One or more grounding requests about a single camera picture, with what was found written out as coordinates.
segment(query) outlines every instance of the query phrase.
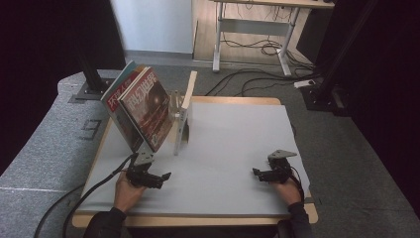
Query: gray carpet floor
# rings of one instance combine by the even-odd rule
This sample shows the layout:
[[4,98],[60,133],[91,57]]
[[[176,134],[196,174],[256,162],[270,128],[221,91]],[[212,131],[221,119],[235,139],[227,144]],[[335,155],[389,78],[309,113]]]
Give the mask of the gray carpet floor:
[[[168,90],[186,88],[190,71],[197,70],[194,95],[204,95],[235,72],[213,73],[209,67],[194,66],[156,65],[155,69]],[[235,95],[246,80],[259,76],[238,75],[218,95]],[[48,208],[86,181],[109,117],[98,101],[68,103],[84,80],[79,73],[59,83],[52,109],[0,178],[0,237],[33,237]],[[271,84],[263,80],[250,87]],[[292,85],[254,89],[246,96],[275,97],[286,106],[311,180],[319,215],[312,225],[317,237],[420,237],[419,219],[351,118],[306,110]],[[60,237],[63,220],[80,193],[52,211],[41,237]],[[67,233],[81,237],[83,230],[70,226]]]

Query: person's arm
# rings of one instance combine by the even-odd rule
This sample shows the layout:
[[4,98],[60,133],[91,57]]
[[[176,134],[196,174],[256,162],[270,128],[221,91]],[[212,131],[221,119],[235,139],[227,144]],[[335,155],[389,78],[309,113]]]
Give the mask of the person's arm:
[[127,180],[126,172],[122,171],[115,186],[114,207],[110,211],[95,214],[86,228],[84,237],[120,237],[127,212],[136,205],[145,190],[144,186],[132,186]]
[[288,205],[290,224],[294,236],[296,238],[314,237],[309,224],[309,216],[303,207],[296,183],[289,178],[285,183],[272,182],[271,185]]

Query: red book cover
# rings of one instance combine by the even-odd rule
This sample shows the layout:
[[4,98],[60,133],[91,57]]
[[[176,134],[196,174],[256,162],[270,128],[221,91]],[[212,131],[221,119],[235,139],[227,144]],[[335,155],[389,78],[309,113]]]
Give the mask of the red book cover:
[[132,84],[144,68],[143,65],[136,65],[133,61],[128,63],[101,98],[101,102],[107,109],[108,114],[111,116],[133,152],[139,150],[143,143],[143,138],[122,106],[120,106],[118,98]]
[[151,149],[156,152],[172,127],[169,96],[152,68],[127,89],[119,101]]

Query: desk leg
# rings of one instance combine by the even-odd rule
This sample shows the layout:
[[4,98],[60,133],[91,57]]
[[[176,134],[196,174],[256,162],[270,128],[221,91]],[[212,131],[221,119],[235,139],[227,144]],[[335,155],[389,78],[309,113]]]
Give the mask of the desk leg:
[[220,70],[220,34],[222,33],[220,25],[222,25],[223,17],[223,3],[219,6],[219,18],[217,19],[217,33],[216,33],[216,46],[214,47],[213,55],[213,71],[219,72]]
[[287,47],[290,43],[291,34],[293,33],[294,26],[296,25],[297,16],[299,15],[300,8],[295,7],[293,10],[293,16],[291,18],[291,22],[289,24],[289,28],[287,30],[286,37],[284,39],[284,44],[281,47],[281,49],[277,50],[278,59],[280,60],[281,67],[283,68],[284,75],[291,76],[290,68],[287,64]]

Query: hand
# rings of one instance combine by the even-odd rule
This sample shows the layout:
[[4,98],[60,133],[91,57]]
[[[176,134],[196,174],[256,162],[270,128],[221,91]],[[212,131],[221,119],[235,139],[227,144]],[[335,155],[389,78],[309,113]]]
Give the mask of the hand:
[[287,205],[301,201],[297,184],[292,179],[289,178],[285,183],[271,182],[270,184]]
[[127,213],[139,199],[142,197],[143,192],[146,190],[145,186],[135,187],[126,177],[126,171],[121,171],[120,177],[115,184],[115,198],[114,207],[120,209],[122,212]]

